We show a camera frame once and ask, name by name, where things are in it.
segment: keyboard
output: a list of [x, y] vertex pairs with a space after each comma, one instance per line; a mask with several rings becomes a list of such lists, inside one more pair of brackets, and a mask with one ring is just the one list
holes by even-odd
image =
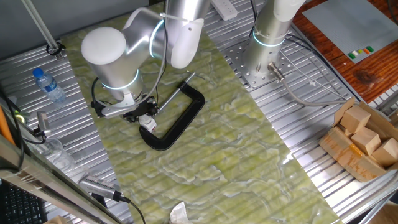
[[5, 180], [0, 180], [2, 224], [42, 224], [47, 221], [44, 201]]

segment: wooden table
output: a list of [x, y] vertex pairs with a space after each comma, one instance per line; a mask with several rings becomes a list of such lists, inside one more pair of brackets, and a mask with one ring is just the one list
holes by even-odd
[[[340, 72], [347, 82], [367, 102], [371, 102], [398, 83], [398, 40], [372, 54], [370, 57], [353, 63], [302, 13], [326, 0], [313, 0], [300, 8], [293, 23], [304, 33], [312, 44]], [[386, 0], [368, 0], [373, 6], [391, 19]]]

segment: power strip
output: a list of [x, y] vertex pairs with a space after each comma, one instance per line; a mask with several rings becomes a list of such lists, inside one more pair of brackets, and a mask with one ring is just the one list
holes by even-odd
[[237, 10], [229, 0], [211, 0], [211, 4], [225, 21], [233, 19], [238, 15]]

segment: white cloth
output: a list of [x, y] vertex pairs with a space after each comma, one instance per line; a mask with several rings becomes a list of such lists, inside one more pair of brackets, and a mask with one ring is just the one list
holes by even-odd
[[188, 220], [184, 202], [176, 205], [170, 213], [169, 224], [193, 224]]

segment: green marble mat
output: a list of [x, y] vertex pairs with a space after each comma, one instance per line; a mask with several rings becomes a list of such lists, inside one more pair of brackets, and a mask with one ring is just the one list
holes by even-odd
[[[161, 11], [162, 6], [152, 9]], [[81, 56], [81, 42], [100, 26], [121, 29], [128, 17], [62, 38], [88, 104], [96, 76]], [[151, 58], [140, 68], [148, 88], [159, 66], [160, 60]], [[185, 70], [167, 67], [159, 85], [160, 105], [187, 77], [186, 70], [205, 78], [195, 77], [190, 85], [204, 94], [206, 105], [167, 151], [147, 146], [137, 124], [98, 119], [90, 108], [123, 193], [138, 205], [147, 223], [168, 223], [180, 202], [185, 202], [193, 223], [339, 222], [204, 31], [195, 59]], [[111, 99], [100, 85], [96, 93], [99, 99]], [[189, 104], [183, 94], [174, 98], [156, 116], [156, 135], [162, 136]], [[141, 223], [135, 209], [130, 211]]]

